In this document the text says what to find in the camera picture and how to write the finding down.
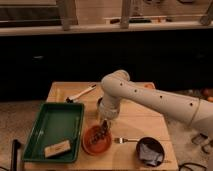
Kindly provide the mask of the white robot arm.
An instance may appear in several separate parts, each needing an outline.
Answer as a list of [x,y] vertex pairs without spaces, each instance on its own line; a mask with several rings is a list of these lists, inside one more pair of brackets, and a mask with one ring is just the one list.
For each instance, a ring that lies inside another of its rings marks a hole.
[[103,91],[98,111],[113,120],[120,112],[120,102],[128,99],[185,123],[213,138],[213,103],[206,100],[137,86],[125,70],[117,70],[101,80]]

